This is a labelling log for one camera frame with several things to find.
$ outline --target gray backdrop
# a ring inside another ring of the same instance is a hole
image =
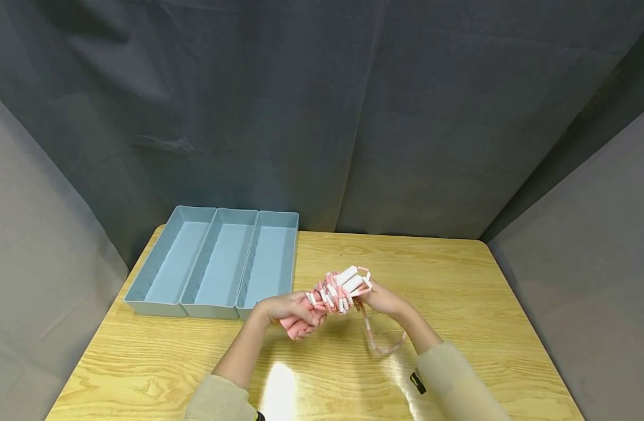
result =
[[[174,205],[478,238],[644,0],[0,0],[0,99],[128,265]]]
[[[128,274],[0,102],[0,421],[43,420]]]
[[[492,240],[644,112],[644,32],[481,239]]]
[[[644,114],[490,247],[587,420],[644,421]]]

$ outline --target pink rope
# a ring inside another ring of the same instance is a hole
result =
[[[314,289],[308,291],[306,293],[306,297],[303,297],[299,304],[312,311],[312,314],[318,320],[322,320],[323,315],[330,313],[339,315],[347,314],[347,311],[351,306],[356,307],[357,311],[361,311],[361,314],[363,315],[371,348],[380,355],[392,354],[392,352],[396,351],[406,340],[406,331],[401,334],[401,340],[399,340],[399,342],[394,346],[388,349],[376,346],[373,329],[371,328],[371,323],[368,320],[366,309],[361,301],[354,301],[354,298],[372,291],[372,285],[369,280],[371,272],[366,267],[357,266],[357,269],[365,271],[366,276],[362,277],[363,282],[353,291],[348,292],[343,285],[336,283],[336,277],[339,275],[339,272],[328,272],[325,279],[318,282]],[[308,324],[302,319],[296,318],[296,316],[281,319],[280,323],[292,340],[302,337],[314,330],[313,325]]]

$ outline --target drawer organizer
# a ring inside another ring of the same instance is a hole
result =
[[[246,318],[292,291],[298,213],[178,206],[125,296],[137,313]]]

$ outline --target person's left hand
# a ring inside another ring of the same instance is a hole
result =
[[[296,316],[303,319],[310,325],[319,326],[326,315],[316,318],[310,310],[301,306],[299,302],[305,297],[305,291],[292,292],[291,294],[278,295],[259,301],[252,313],[259,313],[268,319],[269,323],[289,316]]]

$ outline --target hand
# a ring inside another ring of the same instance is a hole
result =
[[[405,308],[409,306],[408,302],[389,291],[375,280],[371,279],[373,291],[359,297],[359,301],[368,305],[375,311],[395,318]]]
[[[310,310],[299,304],[303,297],[305,297],[305,291],[266,298],[254,307],[252,314],[256,313],[263,316],[267,319],[268,324],[289,316],[296,316],[310,325],[320,325],[323,320],[315,318]]]

